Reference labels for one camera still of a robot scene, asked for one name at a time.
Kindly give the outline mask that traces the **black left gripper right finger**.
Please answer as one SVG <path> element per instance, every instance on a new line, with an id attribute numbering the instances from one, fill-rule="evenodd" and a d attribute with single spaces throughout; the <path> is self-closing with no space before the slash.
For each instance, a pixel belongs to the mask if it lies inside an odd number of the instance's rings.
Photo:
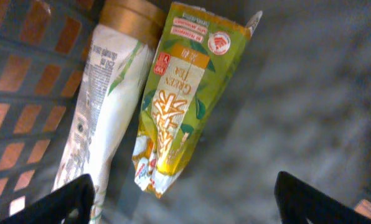
<path id="1" fill-rule="evenodd" d="M 371 219 L 285 171 L 277 175 L 275 199 L 282 224 L 371 224 Z"/>

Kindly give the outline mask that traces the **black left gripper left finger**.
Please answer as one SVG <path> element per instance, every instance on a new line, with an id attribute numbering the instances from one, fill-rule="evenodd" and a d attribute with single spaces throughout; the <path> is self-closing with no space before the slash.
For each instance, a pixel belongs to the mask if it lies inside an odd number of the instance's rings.
<path id="1" fill-rule="evenodd" d="M 83 174 L 0 224 L 88 224 L 94 198 L 91 175 Z"/>

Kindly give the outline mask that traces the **white tube gold cap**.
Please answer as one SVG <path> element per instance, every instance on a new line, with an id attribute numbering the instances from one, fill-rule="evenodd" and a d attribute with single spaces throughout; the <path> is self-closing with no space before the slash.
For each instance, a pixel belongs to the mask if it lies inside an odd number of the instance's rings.
<path id="1" fill-rule="evenodd" d="M 75 112 L 53 189 L 90 174 L 99 223 L 113 156 L 143 92 L 165 13 L 148 1 L 107 0 L 92 35 Z"/>

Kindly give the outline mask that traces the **green tea pouch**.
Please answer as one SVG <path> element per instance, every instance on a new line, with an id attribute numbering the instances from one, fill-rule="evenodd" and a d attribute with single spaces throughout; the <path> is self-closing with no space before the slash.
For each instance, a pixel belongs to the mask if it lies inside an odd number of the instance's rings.
<path id="1" fill-rule="evenodd" d="M 258 11 L 242 26 L 201 7 L 171 4 L 132 155 L 141 190 L 161 197 L 189 163 L 262 15 Z"/>

